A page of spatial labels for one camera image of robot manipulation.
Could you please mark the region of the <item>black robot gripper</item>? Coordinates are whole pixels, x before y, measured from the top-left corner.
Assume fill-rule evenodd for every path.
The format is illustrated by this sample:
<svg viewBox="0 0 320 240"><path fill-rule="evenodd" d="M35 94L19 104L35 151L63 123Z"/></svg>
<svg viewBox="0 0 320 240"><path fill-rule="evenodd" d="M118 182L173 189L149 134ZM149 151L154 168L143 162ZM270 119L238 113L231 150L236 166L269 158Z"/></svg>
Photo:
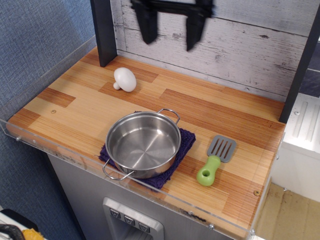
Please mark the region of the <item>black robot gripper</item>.
<svg viewBox="0 0 320 240"><path fill-rule="evenodd" d="M187 51L193 49L201 40L206 18L214 15L213 0L196 0L192 3L169 0L131 0L132 8L136 10L142 39L151 44L158 36L158 12L185 15Z"/></svg>

